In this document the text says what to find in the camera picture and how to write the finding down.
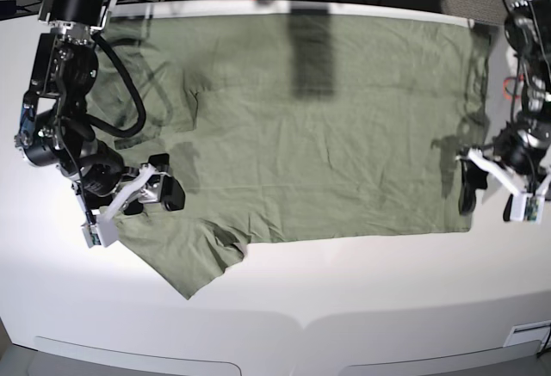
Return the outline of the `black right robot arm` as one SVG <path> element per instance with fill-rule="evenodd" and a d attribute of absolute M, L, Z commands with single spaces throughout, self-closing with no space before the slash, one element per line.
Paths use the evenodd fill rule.
<path fill-rule="evenodd" d="M 102 31 L 116 0 L 43 0 L 39 19 L 49 32 L 40 36 L 28 89 L 22 98 L 15 147 L 33 166 L 55 166 L 71 186 L 88 221 L 106 206 L 126 215 L 147 204 L 168 212 L 184 208 L 186 196 L 170 174 L 170 157 L 157 154 L 140 167 L 101 141 L 97 131 L 130 139 L 145 127 L 143 98 Z M 137 112 L 127 128 L 117 127 L 88 111 L 102 51 L 126 87 Z"/>

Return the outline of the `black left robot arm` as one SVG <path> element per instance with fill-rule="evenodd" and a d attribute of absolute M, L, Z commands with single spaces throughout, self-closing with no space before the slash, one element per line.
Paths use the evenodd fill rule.
<path fill-rule="evenodd" d="M 550 147 L 550 0 L 502 0 L 505 38 L 517 59 L 506 126 L 487 145 L 458 152 L 459 213 L 476 207 L 476 193 L 492 176 L 509 193 L 506 222 L 540 223 L 550 201 L 550 170 L 541 165 Z"/>

